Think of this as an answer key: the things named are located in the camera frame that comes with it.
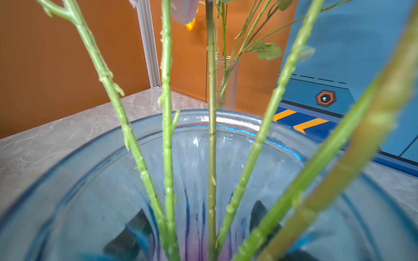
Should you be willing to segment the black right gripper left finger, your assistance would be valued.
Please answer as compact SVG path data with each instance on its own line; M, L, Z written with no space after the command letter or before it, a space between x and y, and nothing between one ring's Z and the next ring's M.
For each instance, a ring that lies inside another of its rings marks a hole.
M153 230L142 209L103 248L103 252L117 261L151 261L153 259Z

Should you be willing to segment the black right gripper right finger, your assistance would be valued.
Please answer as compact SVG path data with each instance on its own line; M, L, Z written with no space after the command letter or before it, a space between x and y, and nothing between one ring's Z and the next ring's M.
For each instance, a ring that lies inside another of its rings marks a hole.
M264 204L257 200L251 210L251 216L250 216L250 227L249 231L250 233L253 231L253 229L257 228L262 221L262 219L265 217L265 215L268 213L268 209L264 206ZM261 253L261 251L269 244L271 239L281 230L281 225L278 224L276 228L273 230L272 234L270 234L265 243L262 245L261 250L257 252L257 255ZM304 250L301 250L303 243L308 243L310 241L310 238L303 238L302 241L297 242L296 248L291 249L284 258L280 259L281 261L317 261L318 259L311 254L307 253Z

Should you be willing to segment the bright pink rose stem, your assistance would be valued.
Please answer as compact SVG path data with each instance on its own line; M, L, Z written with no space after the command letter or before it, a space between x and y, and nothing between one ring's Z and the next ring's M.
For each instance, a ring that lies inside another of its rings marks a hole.
M216 76L213 1L206 1L207 27L207 80L209 88L209 181L208 181L208 229L209 260L217 260L216 248Z

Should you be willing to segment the white rose bud stem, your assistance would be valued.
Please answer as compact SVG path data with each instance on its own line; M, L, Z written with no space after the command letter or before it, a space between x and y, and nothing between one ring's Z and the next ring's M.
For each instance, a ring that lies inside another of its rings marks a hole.
M164 160L164 188L165 188L165 214L167 220L167 239L166 254L170 261L181 259L179 245L177 242L175 226L175 195L173 189L173 158L172 158L172 101L170 89L170 73L172 66L172 28L170 20L171 1L161 1L162 11L162 57L161 57L161 76L162 76L162 96L163 105L163 160Z

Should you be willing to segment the pale pink rose stem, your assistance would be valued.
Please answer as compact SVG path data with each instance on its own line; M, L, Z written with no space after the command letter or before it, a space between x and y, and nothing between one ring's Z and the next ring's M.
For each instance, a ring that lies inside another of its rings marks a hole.
M276 261L357 178L395 129L418 76L418 9L385 68L252 231L236 261Z

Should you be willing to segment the clear ribbed glass vase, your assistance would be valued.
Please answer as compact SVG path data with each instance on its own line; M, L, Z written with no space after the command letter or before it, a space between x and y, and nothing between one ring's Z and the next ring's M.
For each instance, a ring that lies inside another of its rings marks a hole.
M217 110L236 110L239 60L230 56L215 59Z

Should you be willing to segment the pink rose flower stem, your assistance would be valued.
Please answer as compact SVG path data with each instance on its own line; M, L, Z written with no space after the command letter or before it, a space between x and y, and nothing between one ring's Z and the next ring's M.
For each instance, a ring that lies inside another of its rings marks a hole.
M124 107L122 105L120 96L125 93L122 88L119 87L113 81L113 74L109 70L101 52L95 42L94 36L87 26L87 23L81 13L81 10L76 1L64 1L63 6L54 4L52 1L39 1L39 4L43 7L45 13L48 16L59 16L70 21L77 29L89 55L99 75L99 80L103 84L111 103L114 107L116 115L119 119L121 129L124 135L124 143L127 150L132 152L132 155L137 164L137 168L140 172L141 179L144 183L146 191L148 193L153 213L156 217L157 227L160 233L160 240L163 245L165 255L166 254L166 239L167 239L167 220L165 214L165 206L162 207L160 200L158 199L155 187L153 185L151 175L146 166L144 157L140 151L137 139L133 133L131 124L126 116ZM176 128L180 112L172 112L173 134Z

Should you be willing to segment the orange poppy flower stem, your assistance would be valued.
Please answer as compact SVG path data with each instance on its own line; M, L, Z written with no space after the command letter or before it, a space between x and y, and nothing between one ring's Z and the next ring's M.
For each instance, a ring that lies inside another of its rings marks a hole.
M196 28L196 26L197 26L196 17L191 22L189 22L187 25L185 25L186 29L189 32L192 32Z

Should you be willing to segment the single orange ranunculus stem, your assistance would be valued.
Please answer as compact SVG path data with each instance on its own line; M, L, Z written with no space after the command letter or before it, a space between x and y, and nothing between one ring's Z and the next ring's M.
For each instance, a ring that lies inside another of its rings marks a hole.
M297 34L295 42L293 43L291 53L286 59L285 65L278 78L277 87L274 89L272 93L263 121L261 123L261 127L256 135L255 144L251 147L249 157L243 168L243 172L239 178L239 182L233 193L232 199L226 207L226 214L216 241L216 249L213 251L215 260L218 259L219 255L222 252L226 236L235 218L242 197L246 191L246 186L249 182L250 176L253 172L257 159L262 151L262 146L267 139L268 131L270 129L271 124L273 123L275 112L279 106L279 103L282 100L283 94L285 93L285 88L290 80L290 77L296 69L296 64L300 59L302 50L304 49L304 46L306 45L308 39L311 36L313 25L321 12L323 3L324 0L312 1L310 8L304 18L303 25Z

